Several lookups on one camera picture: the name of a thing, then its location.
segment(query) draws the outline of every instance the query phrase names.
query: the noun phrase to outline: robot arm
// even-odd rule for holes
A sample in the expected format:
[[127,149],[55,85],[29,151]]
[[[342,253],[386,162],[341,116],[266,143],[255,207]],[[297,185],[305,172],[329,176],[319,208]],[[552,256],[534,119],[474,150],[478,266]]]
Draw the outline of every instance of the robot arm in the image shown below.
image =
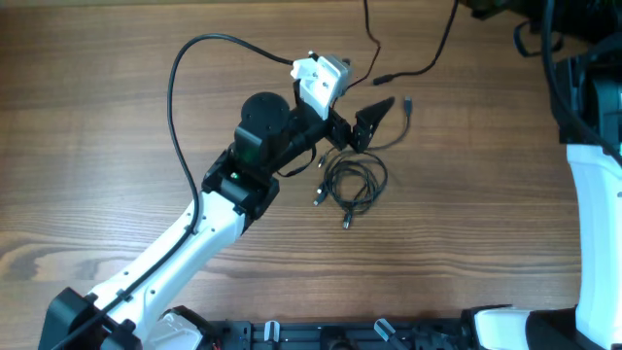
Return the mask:
[[[191,203],[136,261],[94,287],[86,297],[71,289],[63,291],[50,305],[39,349],[55,348],[72,333],[80,336],[71,346],[81,349],[141,346],[162,311],[196,271],[265,212],[279,192],[274,172],[324,138],[338,150],[347,146],[357,152],[366,149],[388,109],[378,111],[376,105],[369,106],[358,112],[357,125],[351,127],[329,107],[345,93],[351,74],[349,64],[332,55],[311,52],[309,58],[295,61],[293,66],[293,109],[283,97],[271,92],[257,93],[244,103],[234,143],[201,183],[194,233],[182,240],[195,214]],[[387,101],[392,104],[393,98],[380,104],[387,106]],[[146,274],[179,242],[182,245],[162,265]],[[148,277],[136,289],[129,288],[145,275]],[[125,298],[119,302],[121,294]],[[95,323],[94,315],[100,315],[101,320]],[[75,332],[80,327],[88,328],[88,332]]]
[[622,343],[622,168],[597,146],[569,145],[581,224],[576,328],[603,348]]
[[[216,192],[202,192],[199,221],[195,234],[155,273],[136,289],[130,299],[120,303],[108,317],[121,324],[125,320],[135,325],[134,335],[144,343],[150,330],[171,300],[186,286],[192,276],[212,257],[240,237],[245,215],[235,211],[235,205]],[[94,306],[103,309],[120,290],[125,290],[137,276],[154,265],[180,239],[193,214],[193,203],[160,238],[134,262],[109,280],[95,286]]]

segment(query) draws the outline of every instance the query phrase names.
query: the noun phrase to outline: cable connector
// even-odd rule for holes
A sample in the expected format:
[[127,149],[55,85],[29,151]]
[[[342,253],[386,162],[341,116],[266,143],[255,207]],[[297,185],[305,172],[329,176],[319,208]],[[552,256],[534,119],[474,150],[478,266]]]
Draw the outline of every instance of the cable connector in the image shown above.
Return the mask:
[[320,157],[320,160],[318,160],[318,167],[322,167],[322,165],[324,165],[324,163],[327,162],[327,158],[328,158],[328,152],[324,153],[324,155]]
[[327,198],[328,192],[324,191],[324,186],[318,187],[318,197],[313,201],[313,205],[318,206]]
[[343,228],[348,229],[350,227],[350,223],[352,223],[352,213],[347,212],[343,217]]
[[395,76],[393,74],[387,74],[387,75],[384,75],[382,77],[378,77],[378,78],[374,79],[373,80],[373,84],[376,85],[376,86],[379,86],[379,85],[382,85],[382,84],[390,82],[393,78],[395,78]]
[[406,113],[406,117],[412,115],[412,98],[410,96],[404,97],[404,112]]

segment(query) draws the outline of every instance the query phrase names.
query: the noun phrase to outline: wire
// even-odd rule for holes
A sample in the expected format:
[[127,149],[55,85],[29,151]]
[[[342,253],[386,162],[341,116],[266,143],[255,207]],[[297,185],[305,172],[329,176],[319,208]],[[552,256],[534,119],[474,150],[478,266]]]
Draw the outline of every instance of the wire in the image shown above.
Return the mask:
[[367,150],[368,151],[372,151],[372,152],[373,151],[387,150],[387,149],[393,147],[394,145],[400,143],[401,140],[403,140],[404,137],[406,137],[406,135],[408,134],[408,130],[410,130],[410,116],[412,115],[412,98],[410,98],[410,96],[404,97],[404,115],[406,116],[406,123],[404,125],[404,130],[397,137],[397,139],[389,142],[386,145],[376,146],[376,147],[368,147]]
[[81,326],[77,327],[75,330],[70,332],[67,336],[65,336],[60,342],[58,342],[52,350],[59,350],[63,348],[65,345],[69,344],[73,340],[75,340],[78,336],[82,335],[82,333],[86,332],[90,329],[96,322],[100,321],[102,318],[108,314],[113,308],[115,308],[120,302],[127,299],[131,296],[132,292],[136,290],[140,285],[145,282],[155,271],[157,271],[166,261],[175,254],[179,250],[179,248],[186,242],[188,237],[194,232],[194,228],[196,226],[196,222],[198,221],[198,212],[199,212],[199,196],[198,190],[196,188],[196,184],[194,183],[194,179],[190,174],[190,170],[188,169],[188,165],[186,164],[186,160],[182,153],[182,150],[179,146],[179,141],[177,140],[177,133],[175,132],[175,125],[173,123],[173,85],[175,84],[175,74],[177,73],[177,66],[181,61],[184,53],[194,44],[207,40],[207,39],[222,39],[227,40],[231,43],[238,44],[247,48],[255,53],[259,53],[260,55],[274,60],[279,63],[293,65],[294,63],[291,60],[276,56],[270,52],[264,51],[252,44],[249,44],[241,39],[232,37],[226,34],[203,34],[197,37],[192,38],[188,41],[182,49],[177,53],[177,57],[175,57],[175,61],[173,62],[173,67],[171,68],[171,75],[168,81],[168,92],[166,94],[166,118],[168,119],[168,128],[171,134],[171,139],[173,141],[173,147],[175,148],[175,153],[177,154],[177,158],[182,165],[182,169],[184,170],[184,174],[186,175],[186,179],[188,180],[188,184],[190,185],[190,191],[192,193],[192,201],[193,201],[193,212],[192,218],[190,220],[190,224],[187,226],[186,231],[180,237],[180,239],[175,243],[171,249],[162,256],[154,265],[152,265],[142,276],[140,276],[136,281],[134,281],[125,291],[119,293],[118,296],[113,299],[108,305],[106,305],[103,309],[98,311],[93,317],[88,319],[88,321],[84,322]]
[[[356,156],[367,156],[367,159],[352,160]],[[374,175],[369,165],[376,164],[382,168],[384,177],[382,181]],[[341,182],[346,177],[359,177],[363,180],[363,185],[357,193],[346,198],[340,190]],[[343,227],[348,228],[354,215],[365,213],[378,199],[383,190],[387,187],[389,172],[385,163],[376,155],[363,152],[357,154],[354,151],[341,152],[330,160],[324,172],[324,181],[318,187],[320,195],[315,202],[319,205],[330,194],[334,201],[345,212]]]
[[[536,56],[542,55],[542,52],[529,52],[527,51],[527,48],[525,48],[523,39],[521,39],[521,29],[523,29],[523,27],[526,26],[527,24],[531,28],[534,27],[534,22],[531,21],[530,19],[527,19],[524,22],[518,24],[514,28],[514,37],[513,37],[514,47],[516,48],[516,51],[518,51],[518,53],[520,53],[520,55],[522,55],[525,58],[536,57]],[[557,53],[563,48],[564,48],[564,34],[560,34],[559,39],[557,39],[557,43],[555,43],[555,46],[553,46],[553,49],[551,50],[553,51],[553,53]]]
[[315,156],[317,155],[318,150],[315,148],[315,145],[313,145],[311,147],[311,160],[309,160],[306,164],[300,166],[299,168],[296,168],[290,172],[288,172],[287,174],[282,174],[281,171],[277,170],[276,173],[279,174],[279,176],[281,177],[292,177],[294,175],[298,175],[299,173],[303,172],[307,167],[309,167],[309,165],[311,165],[311,163],[313,162],[313,160],[315,160]]
[[[348,90],[349,88],[354,87],[355,85],[357,85],[358,83],[364,81],[365,79],[367,79],[367,77],[369,77],[369,74],[371,74],[371,69],[373,69],[373,64],[376,62],[376,58],[378,58],[378,54],[380,54],[380,49],[381,44],[380,41],[378,39],[376,39],[373,34],[371,34],[371,30],[369,29],[369,8],[367,7],[367,0],[363,0],[363,8],[365,11],[365,31],[367,32],[367,37],[369,38],[369,40],[371,40],[374,44],[376,44],[376,53],[374,54],[373,58],[371,59],[371,63],[369,64],[369,69],[367,69],[367,73],[360,79],[358,79],[357,81],[353,82],[352,84],[350,84],[348,86],[348,88],[346,88],[346,90]],[[335,99],[333,104],[332,104],[332,108],[334,108],[334,104],[337,102],[337,100]]]
[[321,157],[320,160],[318,160],[318,167],[322,167],[322,165],[324,165],[324,163],[327,161],[328,155],[330,155],[330,153],[334,150],[336,150],[337,148],[332,146],[328,151],[326,151]]
[[432,67],[434,67],[434,65],[436,64],[436,61],[438,60],[438,58],[440,57],[440,54],[443,52],[443,48],[445,47],[445,42],[447,41],[447,37],[449,36],[449,31],[451,29],[451,24],[454,22],[454,18],[456,17],[456,11],[458,10],[458,0],[454,0],[454,6],[451,9],[451,14],[449,15],[449,20],[447,20],[447,25],[445,26],[445,32],[443,33],[443,37],[440,40],[440,45],[438,46],[438,50],[436,50],[436,55],[434,56],[434,59],[432,60],[432,62],[430,64],[428,64],[428,66],[426,66],[423,69],[420,69],[418,71],[414,71],[414,72],[398,72],[398,73],[394,73],[394,74],[387,74],[384,75],[382,77],[378,77],[376,79],[373,80],[373,84],[374,85],[381,85],[381,84],[385,84],[390,82],[391,80],[397,78],[397,77],[402,77],[402,76],[418,76],[418,75],[422,75],[426,72],[428,72],[429,70],[432,69]]
[[598,133],[596,133],[588,124],[586,124],[570,107],[569,102],[562,97],[560,89],[557,86],[557,80],[555,79],[555,72],[553,70],[553,52],[551,50],[551,31],[553,26],[553,12],[555,10],[555,0],[546,0],[544,7],[544,14],[542,16],[541,27],[541,52],[542,52],[542,65],[544,66],[544,74],[546,75],[546,81],[549,85],[549,89],[553,98],[555,98],[562,106],[564,113],[569,117],[570,122],[576,127],[585,137],[591,142],[600,145],[603,149],[612,156],[615,161],[622,167],[622,157],[615,148],[604,140]]

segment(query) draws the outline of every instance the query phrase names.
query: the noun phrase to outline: white plastic part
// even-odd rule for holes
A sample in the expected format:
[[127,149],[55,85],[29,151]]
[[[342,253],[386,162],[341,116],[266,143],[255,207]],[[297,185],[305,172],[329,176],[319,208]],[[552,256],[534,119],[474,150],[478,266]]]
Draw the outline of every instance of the white plastic part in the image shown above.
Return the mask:
[[180,315],[168,313],[155,324],[144,350],[194,350],[203,335],[190,321]]
[[[274,327],[274,334],[272,338],[270,338],[270,328]],[[268,321],[265,323],[265,328],[263,329],[263,341],[276,341],[279,342],[281,339],[281,324],[278,321]]]
[[475,314],[479,343],[490,350],[529,350],[525,325],[531,310],[504,307]]
[[[186,286],[194,273],[223,248],[235,242],[244,228],[244,215],[233,211],[234,204],[216,192],[202,192],[196,234],[139,288],[130,301],[123,301],[108,313],[121,323],[128,319],[136,325],[134,335],[145,342],[168,303]],[[134,262],[90,292],[98,296],[95,306],[105,307],[119,290],[153,266],[180,239],[190,223],[191,203],[184,214]]]
[[622,343],[622,169],[598,146],[568,145],[581,225],[576,328],[604,349]]
[[391,326],[386,319],[378,319],[373,323],[373,329],[380,335],[385,341],[389,341],[391,335],[396,333],[396,329]]
[[300,79],[300,98],[326,120],[332,101],[348,87],[351,68],[334,55],[294,61],[292,77]]

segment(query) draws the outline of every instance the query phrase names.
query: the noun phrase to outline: wood grain surface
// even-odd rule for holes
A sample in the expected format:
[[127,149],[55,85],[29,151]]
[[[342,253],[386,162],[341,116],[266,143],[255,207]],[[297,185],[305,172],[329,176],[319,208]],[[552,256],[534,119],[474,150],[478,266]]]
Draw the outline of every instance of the wood grain surface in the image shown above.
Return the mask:
[[[372,1],[383,43],[373,76],[428,64],[450,7]],[[429,73],[362,84],[339,100],[350,122],[390,95],[414,103],[405,141],[379,153],[387,190],[351,229],[341,228],[331,200],[312,205],[322,174],[311,167],[282,180],[263,218],[173,305],[251,321],[574,305],[576,196],[540,62],[512,45],[520,20],[506,13],[482,22],[461,6]],[[207,32],[290,59],[337,53],[353,60],[357,76],[374,52],[360,2],[0,11],[0,349],[33,348],[57,293],[86,293],[110,277],[190,202],[165,92],[179,48]],[[231,142],[246,98],[267,90],[294,104],[289,73],[230,43],[189,50],[174,112],[195,179]],[[398,106],[373,143],[392,140],[402,123]]]
[[[296,2],[334,2],[358,0],[296,0]],[[286,3],[290,0],[0,0],[2,8],[66,7],[66,6],[118,6],[165,4],[222,4],[222,3]]]

